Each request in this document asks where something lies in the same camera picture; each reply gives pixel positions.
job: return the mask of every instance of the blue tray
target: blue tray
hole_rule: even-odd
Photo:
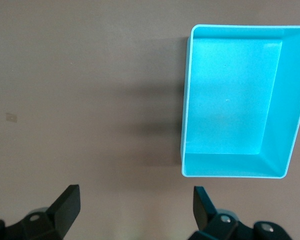
[[[186,177],[283,178],[300,125],[300,26],[196,25],[187,42]]]

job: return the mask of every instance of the rectangular container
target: rectangular container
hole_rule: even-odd
[[[283,178],[300,125],[300,26],[196,25],[187,42],[186,177]]]

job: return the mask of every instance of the blue container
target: blue container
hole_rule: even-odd
[[[283,178],[300,125],[300,26],[196,25],[187,42],[186,177]]]

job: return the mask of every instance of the gray table surface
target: gray table surface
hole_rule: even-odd
[[[300,25],[300,1],[0,0],[0,218],[80,184],[65,239],[185,240],[199,185],[248,226],[269,220],[300,239],[300,129],[284,179],[181,174],[196,24]]]

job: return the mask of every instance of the silver bolt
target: silver bolt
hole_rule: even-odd
[[[38,214],[36,214],[36,215],[31,216],[29,220],[30,220],[31,222],[33,222],[33,221],[35,221],[35,220],[38,220],[39,218],[40,218],[40,216],[39,216]]]
[[[222,215],[221,216],[221,221],[224,222],[224,223],[230,223],[231,219],[230,219],[230,217],[228,217],[226,215]]]
[[[262,227],[263,230],[265,230],[267,232],[273,232],[274,231],[274,229],[272,228],[272,226],[270,226],[267,223],[262,223],[261,227]]]

